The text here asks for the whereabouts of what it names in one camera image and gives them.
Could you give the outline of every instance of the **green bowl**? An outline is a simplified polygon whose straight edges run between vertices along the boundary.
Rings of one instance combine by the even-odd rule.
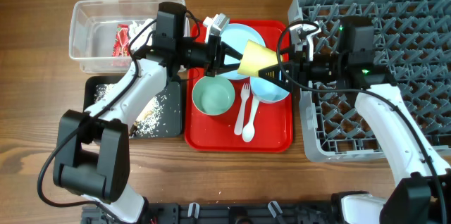
[[[192,90],[192,101],[196,108],[209,116],[228,111],[235,100],[235,89],[224,77],[203,77]]]

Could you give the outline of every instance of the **yellow object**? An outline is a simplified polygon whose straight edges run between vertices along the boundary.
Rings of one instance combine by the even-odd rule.
[[[247,41],[238,73],[252,77],[259,76],[259,70],[277,64],[276,52],[251,40]]]

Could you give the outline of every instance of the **transparent container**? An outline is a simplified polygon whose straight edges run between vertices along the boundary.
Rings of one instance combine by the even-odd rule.
[[[75,4],[70,23],[69,56],[85,73],[123,73],[131,58],[113,57],[118,24],[144,23],[156,18],[161,2],[185,5],[185,0],[90,0]],[[185,36],[190,33],[188,19]]]

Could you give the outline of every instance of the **white fork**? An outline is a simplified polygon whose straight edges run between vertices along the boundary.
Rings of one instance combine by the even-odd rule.
[[[249,98],[250,94],[251,94],[251,87],[248,83],[245,83],[241,89],[241,107],[240,107],[240,112],[238,113],[238,118],[237,118],[237,122],[235,124],[235,129],[233,130],[235,135],[241,135],[242,124],[244,123],[244,120],[245,120],[246,101]]]

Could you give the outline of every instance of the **wooden table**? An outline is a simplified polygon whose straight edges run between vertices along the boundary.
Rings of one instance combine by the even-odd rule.
[[[59,119],[70,108],[81,110],[89,77],[68,57],[70,18],[77,1],[0,0],[0,223],[80,222],[80,207],[54,209],[36,193],[37,174],[55,147]],[[186,4],[198,18],[223,12],[232,18],[286,23],[291,1],[186,0]],[[357,189],[390,195],[394,182],[385,160],[309,162],[296,106],[294,100],[295,139],[283,154],[198,152],[182,136],[132,141],[129,183],[150,202],[299,201]],[[55,187],[50,175],[45,177],[44,191],[55,201],[80,200]]]

